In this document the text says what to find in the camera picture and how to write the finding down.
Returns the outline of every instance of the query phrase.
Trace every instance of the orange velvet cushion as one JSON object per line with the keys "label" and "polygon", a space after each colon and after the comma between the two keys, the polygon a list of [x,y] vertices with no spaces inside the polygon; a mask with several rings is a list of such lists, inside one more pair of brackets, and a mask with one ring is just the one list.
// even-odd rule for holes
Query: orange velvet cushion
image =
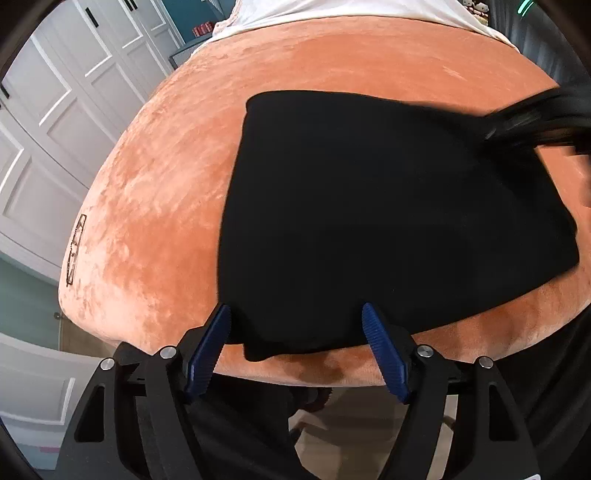
{"label": "orange velvet cushion", "polygon": [[[94,335],[151,353],[204,322],[217,302],[217,242],[245,102],[256,93],[334,90],[486,113],[553,86],[505,44],[402,18],[307,20],[213,42],[160,86],[100,170],[82,206],[87,221],[70,286],[64,261],[62,308]],[[585,171],[566,154],[541,152],[577,220],[580,265],[417,341],[449,358],[499,358],[542,340],[589,304]],[[250,363],[240,345],[228,345],[216,371],[286,384],[382,383],[367,346]]]}

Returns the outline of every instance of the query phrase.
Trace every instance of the white cabinet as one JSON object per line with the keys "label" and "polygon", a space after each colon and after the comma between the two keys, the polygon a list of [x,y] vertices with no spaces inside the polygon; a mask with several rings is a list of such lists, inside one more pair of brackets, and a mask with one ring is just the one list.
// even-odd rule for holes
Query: white cabinet
{"label": "white cabinet", "polygon": [[0,333],[0,417],[14,441],[57,450],[99,362]]}
{"label": "white cabinet", "polygon": [[168,57],[184,44],[180,36],[174,31],[173,26],[164,15],[158,3],[155,0],[135,0],[137,9],[135,13],[139,16],[142,26],[150,37],[157,51],[163,56],[164,64],[168,72],[172,72],[172,67]]}
{"label": "white cabinet", "polygon": [[149,92],[139,81],[140,73],[134,72],[110,46],[104,19],[97,9],[87,8],[88,12],[78,0],[58,5],[35,35],[46,40],[47,48],[61,58],[73,80],[122,132]]}
{"label": "white cabinet", "polygon": [[65,170],[90,187],[122,132],[35,33],[8,71],[4,99],[22,127]]}
{"label": "white cabinet", "polygon": [[87,188],[179,45],[159,0],[66,0],[41,23],[2,81],[0,251],[59,279]]}
{"label": "white cabinet", "polygon": [[0,249],[59,279],[61,261],[87,188],[0,109]]}
{"label": "white cabinet", "polygon": [[[130,0],[86,0],[86,2],[90,5],[91,12],[99,24],[96,31],[113,54],[133,71],[145,98],[149,97],[150,93],[171,72],[164,53],[161,54],[157,50],[142,23],[144,18],[148,25],[155,23],[152,18],[154,15],[148,11],[153,7],[152,3],[148,1],[148,5],[145,5],[141,1],[134,0],[134,5],[138,7],[134,9]],[[167,50],[170,48],[166,44],[164,47]]]}

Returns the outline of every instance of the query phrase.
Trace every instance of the black cabinet handle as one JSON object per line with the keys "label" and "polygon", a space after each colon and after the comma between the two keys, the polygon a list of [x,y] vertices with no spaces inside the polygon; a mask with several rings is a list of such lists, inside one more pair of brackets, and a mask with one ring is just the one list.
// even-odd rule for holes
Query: black cabinet handle
{"label": "black cabinet handle", "polygon": [[84,10],[86,11],[86,15],[88,15],[88,18],[90,18],[90,21],[95,26],[95,28],[99,28],[99,23],[96,21],[96,18],[90,11],[90,8],[86,7]]}

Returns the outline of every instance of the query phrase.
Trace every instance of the silver screw head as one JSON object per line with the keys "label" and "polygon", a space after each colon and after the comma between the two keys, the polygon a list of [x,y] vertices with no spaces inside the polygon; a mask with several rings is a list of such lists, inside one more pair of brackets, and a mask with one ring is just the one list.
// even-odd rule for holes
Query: silver screw head
{"label": "silver screw head", "polygon": [[423,358],[431,358],[433,356],[433,349],[428,345],[419,345],[417,348],[417,353]]}
{"label": "silver screw head", "polygon": [[492,368],[492,366],[495,364],[495,363],[492,361],[492,358],[489,358],[489,357],[487,357],[487,356],[481,356],[481,357],[478,359],[478,363],[480,364],[480,366],[481,366],[482,368]]}
{"label": "silver screw head", "polygon": [[160,356],[165,360],[174,357],[177,354],[177,350],[173,346],[165,346],[160,350]]}
{"label": "silver screw head", "polygon": [[111,368],[113,368],[115,366],[115,360],[113,360],[112,358],[105,358],[101,363],[100,363],[100,369],[101,370],[111,370]]}

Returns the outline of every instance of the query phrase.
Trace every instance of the teal wall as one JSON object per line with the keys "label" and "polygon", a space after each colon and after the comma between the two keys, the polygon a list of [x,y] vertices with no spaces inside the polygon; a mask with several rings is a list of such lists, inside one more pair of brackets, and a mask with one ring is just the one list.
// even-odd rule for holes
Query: teal wall
{"label": "teal wall", "polygon": [[201,0],[162,0],[185,42],[195,39],[193,27],[217,18],[207,2]]}
{"label": "teal wall", "polygon": [[228,18],[234,9],[234,5],[236,5],[236,0],[217,0],[220,2],[220,7],[222,7],[223,13]]}
{"label": "teal wall", "polygon": [[57,286],[11,265],[0,256],[0,333],[57,349]]}

